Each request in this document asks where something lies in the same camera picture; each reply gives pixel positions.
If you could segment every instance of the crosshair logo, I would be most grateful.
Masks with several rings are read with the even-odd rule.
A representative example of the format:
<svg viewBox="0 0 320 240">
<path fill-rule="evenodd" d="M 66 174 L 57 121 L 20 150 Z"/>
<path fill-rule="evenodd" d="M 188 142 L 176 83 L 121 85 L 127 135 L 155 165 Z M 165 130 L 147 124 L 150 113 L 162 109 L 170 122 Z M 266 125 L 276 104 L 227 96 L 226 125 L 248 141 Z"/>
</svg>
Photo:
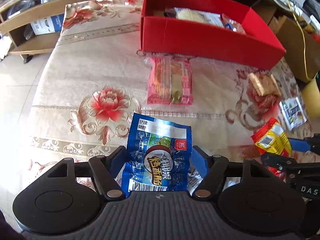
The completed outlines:
<svg viewBox="0 0 320 240">
<path fill-rule="evenodd" d="M 158 194 L 158 195 L 156 195 L 156 198 L 157 198 L 157 199 L 162 199 L 162 198 L 164 198 L 164 195 Z"/>
</svg>

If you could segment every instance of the red box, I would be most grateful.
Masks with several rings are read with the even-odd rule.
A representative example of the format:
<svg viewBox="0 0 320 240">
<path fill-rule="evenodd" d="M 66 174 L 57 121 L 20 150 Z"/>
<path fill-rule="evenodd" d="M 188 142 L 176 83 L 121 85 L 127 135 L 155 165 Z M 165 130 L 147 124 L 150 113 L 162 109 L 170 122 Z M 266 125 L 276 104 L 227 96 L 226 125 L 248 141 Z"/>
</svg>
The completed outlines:
<svg viewBox="0 0 320 240">
<path fill-rule="evenodd" d="M 242 24 L 246 35 L 171 17 L 154 11 L 180 7 L 224 13 Z M 285 53 L 277 37 L 250 7 L 231 0 L 144 0 L 141 49 L 215 58 L 270 70 Z"/>
</svg>

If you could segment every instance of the silver screw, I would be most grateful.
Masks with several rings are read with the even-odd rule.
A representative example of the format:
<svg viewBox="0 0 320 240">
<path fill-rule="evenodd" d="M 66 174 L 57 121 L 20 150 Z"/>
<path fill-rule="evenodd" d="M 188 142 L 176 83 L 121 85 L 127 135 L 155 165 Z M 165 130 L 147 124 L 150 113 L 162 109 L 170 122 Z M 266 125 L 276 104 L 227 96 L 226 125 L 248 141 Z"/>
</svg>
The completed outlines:
<svg viewBox="0 0 320 240">
<path fill-rule="evenodd" d="M 122 191 L 118 189 L 112 189 L 107 192 L 108 197 L 116 198 L 122 196 Z"/>
<path fill-rule="evenodd" d="M 195 195 L 197 197 L 209 197 L 211 195 L 211 192 L 206 189 L 199 189 L 195 192 Z"/>
</svg>

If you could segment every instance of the yellow cylinder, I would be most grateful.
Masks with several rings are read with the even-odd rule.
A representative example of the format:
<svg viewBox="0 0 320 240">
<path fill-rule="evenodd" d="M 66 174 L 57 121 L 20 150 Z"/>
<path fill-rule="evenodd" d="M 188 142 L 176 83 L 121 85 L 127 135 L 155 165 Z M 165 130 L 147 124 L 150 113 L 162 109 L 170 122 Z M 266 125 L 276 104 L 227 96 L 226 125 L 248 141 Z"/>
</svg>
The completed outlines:
<svg viewBox="0 0 320 240">
<path fill-rule="evenodd" d="M 306 104 L 309 117 L 320 117 L 320 92 L 316 78 L 310 81 L 302 90 L 302 98 Z"/>
</svg>

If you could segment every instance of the pink snack package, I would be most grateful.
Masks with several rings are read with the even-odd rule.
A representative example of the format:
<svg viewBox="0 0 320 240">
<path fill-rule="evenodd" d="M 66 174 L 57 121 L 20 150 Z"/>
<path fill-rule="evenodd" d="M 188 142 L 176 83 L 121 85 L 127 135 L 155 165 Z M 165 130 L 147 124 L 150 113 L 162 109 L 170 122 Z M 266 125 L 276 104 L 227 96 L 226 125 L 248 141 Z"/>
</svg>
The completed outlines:
<svg viewBox="0 0 320 240">
<path fill-rule="evenodd" d="M 152 70 L 148 84 L 148 104 L 191 105 L 191 66 L 186 59 L 150 57 Z"/>
</svg>

